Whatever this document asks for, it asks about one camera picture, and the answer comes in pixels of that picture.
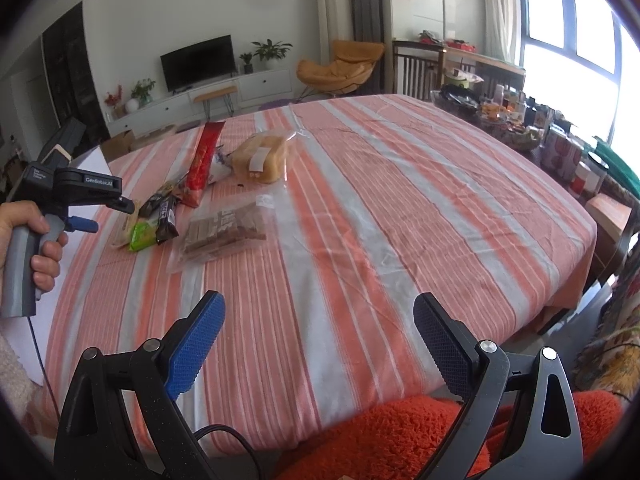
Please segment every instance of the white cabinet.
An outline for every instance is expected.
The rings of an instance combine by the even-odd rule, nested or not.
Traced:
[[[238,88],[238,93],[231,94],[236,112],[238,108],[250,108],[274,99],[293,97],[289,70],[269,70],[207,82],[189,91],[152,101],[140,110],[108,123],[107,128],[111,136],[133,130],[133,134],[140,137],[167,124],[180,125],[202,119],[204,108],[202,104],[193,102],[194,97],[228,86]],[[212,100],[211,115],[215,117],[223,113],[226,113],[224,101],[221,98]]]
[[[242,103],[291,92],[289,70],[273,70],[246,75],[239,79]]]

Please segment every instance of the window frame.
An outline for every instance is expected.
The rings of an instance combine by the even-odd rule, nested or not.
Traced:
[[[580,65],[588,68],[614,82],[618,88],[618,95],[616,97],[616,109],[613,114],[609,133],[606,140],[609,144],[613,138],[613,133],[616,125],[616,117],[618,115],[618,105],[620,104],[620,81],[622,79],[622,24],[616,14],[612,11],[611,17],[613,19],[613,36],[614,36],[614,72],[611,73],[600,65],[595,64],[593,61],[578,56],[578,30],[577,30],[577,14],[575,9],[575,0],[562,0],[562,21],[564,25],[564,47],[545,43],[544,41],[536,40],[529,35],[529,0],[520,0],[520,66],[524,66],[524,50],[528,44],[550,50],[555,54],[566,57],[579,63]]]

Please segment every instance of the gray curtain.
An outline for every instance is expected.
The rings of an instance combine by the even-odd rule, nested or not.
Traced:
[[[351,0],[353,12],[353,39],[356,41],[385,42],[382,0]],[[376,64],[371,78],[357,94],[382,94],[385,91],[384,56]]]

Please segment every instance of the red snack package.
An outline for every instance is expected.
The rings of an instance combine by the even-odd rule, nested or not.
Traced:
[[[200,142],[196,148],[196,154],[191,161],[191,167],[184,183],[182,203],[189,207],[198,207],[202,199],[202,193],[207,186],[209,167],[216,152],[220,132],[225,121],[220,123],[206,123],[200,136]]]

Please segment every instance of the human hand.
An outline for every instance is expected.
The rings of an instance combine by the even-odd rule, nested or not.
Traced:
[[[11,233],[15,227],[28,225],[34,232],[44,235],[49,232],[49,223],[44,219],[38,206],[34,202],[6,202],[0,204],[0,294],[2,293],[2,278],[4,277],[4,263],[6,252],[11,240]],[[62,248],[69,238],[63,232],[57,242],[45,242],[42,254],[35,254],[31,258],[33,281],[42,292],[49,292],[55,285],[54,278],[60,275]]]

